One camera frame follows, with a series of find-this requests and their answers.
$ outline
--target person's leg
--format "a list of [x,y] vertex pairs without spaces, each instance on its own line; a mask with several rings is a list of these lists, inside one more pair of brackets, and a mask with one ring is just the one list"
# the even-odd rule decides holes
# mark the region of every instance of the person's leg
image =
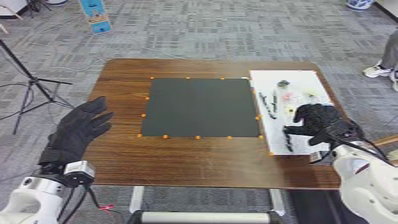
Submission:
[[396,63],[398,63],[398,30],[389,36],[382,61],[373,67],[364,69],[364,75],[370,78],[377,78],[379,76],[389,76]]
[[393,69],[396,63],[398,63],[398,30],[389,36],[380,66],[384,69]]

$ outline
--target table leg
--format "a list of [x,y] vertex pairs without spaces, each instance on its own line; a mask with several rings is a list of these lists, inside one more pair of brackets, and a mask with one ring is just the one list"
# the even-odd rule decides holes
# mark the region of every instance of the table leg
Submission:
[[142,186],[133,187],[132,203],[130,203],[130,212],[140,210],[142,198],[144,198],[146,188]]
[[270,189],[270,199],[272,199],[272,211],[284,216],[284,202],[283,202],[283,192],[279,189]]
[[133,187],[128,224],[283,224],[281,214],[284,205],[281,191],[272,189],[274,210],[267,213],[217,213],[217,212],[146,212],[140,210],[144,198],[142,186]]

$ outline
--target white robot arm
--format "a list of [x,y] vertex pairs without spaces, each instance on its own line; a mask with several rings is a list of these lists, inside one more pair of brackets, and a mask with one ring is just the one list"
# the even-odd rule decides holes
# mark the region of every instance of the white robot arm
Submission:
[[57,224],[62,210],[62,196],[68,187],[89,186],[94,168],[87,161],[68,164],[60,178],[27,177],[11,193],[9,204],[0,212],[2,224]]
[[396,224],[398,168],[347,145],[341,145],[334,152],[332,166],[341,177],[343,203],[370,224]]

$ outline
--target black square pad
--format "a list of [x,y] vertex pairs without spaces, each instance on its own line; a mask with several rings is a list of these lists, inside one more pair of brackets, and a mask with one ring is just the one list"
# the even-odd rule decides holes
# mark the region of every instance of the black square pad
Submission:
[[249,80],[155,79],[142,135],[258,137]]

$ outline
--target shoe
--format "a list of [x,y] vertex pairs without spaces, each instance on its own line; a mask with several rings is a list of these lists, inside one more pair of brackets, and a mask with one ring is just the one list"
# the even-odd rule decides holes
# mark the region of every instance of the shoe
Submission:
[[398,92],[398,71],[391,72],[389,79],[393,81],[393,89]]
[[393,69],[382,69],[379,64],[373,67],[366,68],[363,71],[364,76],[368,76],[370,78],[377,78],[379,76],[387,77],[391,72]]

